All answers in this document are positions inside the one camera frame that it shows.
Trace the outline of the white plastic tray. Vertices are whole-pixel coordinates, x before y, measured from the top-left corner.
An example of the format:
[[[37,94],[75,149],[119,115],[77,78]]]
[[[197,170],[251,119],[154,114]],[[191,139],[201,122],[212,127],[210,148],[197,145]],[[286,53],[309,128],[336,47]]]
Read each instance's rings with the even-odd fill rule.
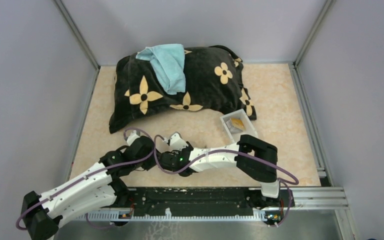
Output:
[[[231,143],[238,142],[241,135],[258,138],[258,132],[243,109],[220,117],[220,121]]]

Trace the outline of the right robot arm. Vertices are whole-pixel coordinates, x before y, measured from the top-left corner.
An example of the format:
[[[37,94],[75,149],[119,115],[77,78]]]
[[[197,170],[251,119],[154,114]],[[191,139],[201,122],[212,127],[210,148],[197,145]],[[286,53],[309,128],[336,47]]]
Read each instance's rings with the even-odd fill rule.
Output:
[[[277,177],[278,149],[249,134],[239,141],[214,148],[198,148],[174,133],[167,140],[169,151],[154,150],[158,166],[172,174],[188,177],[209,169],[238,168],[261,185],[261,199],[267,206],[281,200]]]

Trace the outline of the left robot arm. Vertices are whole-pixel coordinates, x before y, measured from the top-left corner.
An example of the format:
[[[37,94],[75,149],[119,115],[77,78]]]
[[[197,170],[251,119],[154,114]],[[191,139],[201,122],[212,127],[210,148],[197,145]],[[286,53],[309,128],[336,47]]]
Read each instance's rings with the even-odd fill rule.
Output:
[[[16,227],[32,240],[48,240],[90,211],[128,205],[132,197],[121,178],[148,163],[154,146],[148,136],[130,136],[126,145],[107,152],[77,177],[42,193],[27,193]]]

